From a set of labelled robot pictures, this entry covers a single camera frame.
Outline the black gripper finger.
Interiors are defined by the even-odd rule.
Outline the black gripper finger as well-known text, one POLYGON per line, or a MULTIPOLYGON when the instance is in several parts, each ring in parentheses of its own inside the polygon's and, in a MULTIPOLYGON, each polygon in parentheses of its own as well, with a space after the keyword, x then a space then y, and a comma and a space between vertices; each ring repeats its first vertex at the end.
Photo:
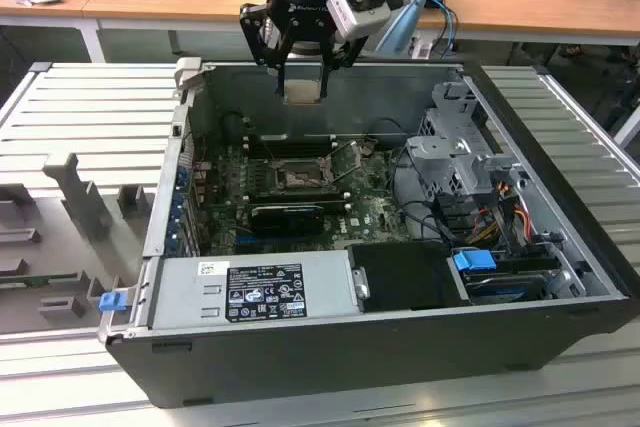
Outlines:
POLYGON ((368 37, 361 37, 346 42, 337 51, 333 50, 333 44, 329 40, 320 42, 321 74, 319 98, 324 99, 328 94, 328 82, 330 74, 341 68, 350 68, 360 55, 368 37))
POLYGON ((269 17, 268 4, 244 4, 240 8, 240 27, 245 40, 258 66, 268 67, 277 73, 276 93, 284 96, 285 64, 291 51, 291 35, 288 30, 284 36, 270 47, 264 38, 267 24, 272 23, 269 17))

